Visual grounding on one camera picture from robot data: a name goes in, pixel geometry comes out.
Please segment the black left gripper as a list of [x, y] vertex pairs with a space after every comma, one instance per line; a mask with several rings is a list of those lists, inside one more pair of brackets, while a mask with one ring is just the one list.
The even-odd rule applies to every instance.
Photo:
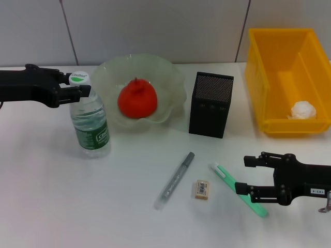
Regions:
[[75, 103], [89, 97], [89, 85], [59, 90], [59, 84], [70, 84], [70, 76], [71, 73], [33, 64], [25, 65], [24, 70], [2, 70], [1, 102], [36, 101], [47, 107], [59, 107], [59, 104]]

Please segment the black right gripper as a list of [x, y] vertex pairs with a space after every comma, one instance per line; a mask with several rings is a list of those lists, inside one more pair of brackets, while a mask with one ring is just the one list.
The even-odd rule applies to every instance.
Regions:
[[327, 198], [330, 191], [330, 166], [304, 164], [293, 154], [261, 152], [244, 156], [245, 167], [274, 168], [274, 186], [255, 186], [236, 182], [238, 195], [248, 195], [252, 203], [278, 203], [288, 206], [301, 196]]

